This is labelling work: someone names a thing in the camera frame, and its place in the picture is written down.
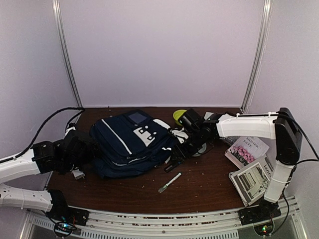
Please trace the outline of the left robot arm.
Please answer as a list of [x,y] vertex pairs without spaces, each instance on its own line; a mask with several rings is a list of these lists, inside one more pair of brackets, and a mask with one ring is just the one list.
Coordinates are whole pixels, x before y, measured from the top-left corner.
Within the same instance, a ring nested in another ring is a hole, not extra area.
[[66,127],[65,137],[51,142],[35,142],[20,153],[0,161],[0,205],[43,211],[50,219],[85,226],[89,212],[68,205],[60,190],[35,191],[15,188],[6,183],[24,176],[82,169],[101,155],[98,143],[88,134]]

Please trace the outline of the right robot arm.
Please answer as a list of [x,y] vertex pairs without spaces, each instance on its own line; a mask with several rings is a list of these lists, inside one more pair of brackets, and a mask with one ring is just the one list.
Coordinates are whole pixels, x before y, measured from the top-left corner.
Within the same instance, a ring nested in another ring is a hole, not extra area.
[[239,211],[242,224],[269,220],[279,214],[278,201],[284,196],[293,173],[300,162],[302,141],[309,140],[288,108],[263,114],[211,113],[200,116],[194,109],[184,112],[178,119],[187,138],[177,135],[171,158],[182,161],[190,158],[210,140],[228,137],[258,138],[276,143],[276,163],[260,204]]

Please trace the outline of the navy blue student backpack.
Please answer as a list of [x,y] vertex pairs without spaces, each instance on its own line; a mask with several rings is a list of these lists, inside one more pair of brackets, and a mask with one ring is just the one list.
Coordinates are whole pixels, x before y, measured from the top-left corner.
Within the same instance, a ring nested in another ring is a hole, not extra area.
[[89,131],[101,150],[92,161],[95,172],[101,178],[128,178],[163,164],[178,142],[169,128],[141,110],[96,121]]

